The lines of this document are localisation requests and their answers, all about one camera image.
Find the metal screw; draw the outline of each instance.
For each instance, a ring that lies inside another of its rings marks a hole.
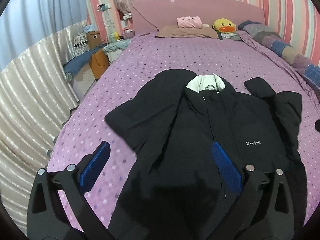
[[[68,165],[67,170],[68,171],[74,171],[75,168],[76,168],[76,166],[74,164],[70,164],[70,165]]]
[[[283,171],[282,171],[281,169],[277,169],[277,170],[276,170],[276,173],[277,173],[278,175],[280,175],[280,176],[283,175]]]
[[[39,169],[39,171],[38,171],[38,174],[39,174],[39,175],[42,175],[42,174],[44,174],[44,173],[45,173],[45,169],[43,169],[43,168],[42,168],[42,169]]]
[[[254,166],[249,164],[245,167],[247,169],[247,171],[254,171]]]

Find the headboard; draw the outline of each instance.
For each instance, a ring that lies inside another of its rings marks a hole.
[[[251,20],[265,24],[262,8],[235,0],[136,0],[132,3],[132,19],[136,34],[155,32],[177,24],[178,17],[199,16],[211,26],[219,18],[236,25]]]

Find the purple bedsheet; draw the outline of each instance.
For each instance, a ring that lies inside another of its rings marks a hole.
[[[269,58],[244,42],[209,38],[155,38],[154,33],[135,37],[129,47],[108,68],[98,83],[63,127],[55,144],[48,171],[60,171],[77,164],[94,152],[102,140],[111,145],[111,157],[91,192],[85,197],[102,223],[108,227],[117,198],[135,162],[135,154],[105,123],[104,116],[133,98],[157,73],[185,68],[197,74],[224,77],[238,92],[248,93],[244,81],[264,78],[275,91],[295,91],[302,95],[303,113],[299,134],[299,152],[308,178],[306,221],[320,201],[320,133],[315,95],[301,87],[299,77],[292,77]],[[73,227],[80,229],[68,201],[60,192],[62,204]]]

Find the pink folded towel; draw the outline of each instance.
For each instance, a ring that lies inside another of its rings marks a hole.
[[[179,28],[197,28],[201,29],[202,28],[202,22],[199,16],[196,17],[181,17],[177,18],[178,22],[178,27]]]

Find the yellow duck plush toy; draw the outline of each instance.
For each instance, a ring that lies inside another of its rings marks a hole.
[[[233,33],[236,31],[236,25],[228,19],[218,19],[213,23],[212,28],[221,33]]]

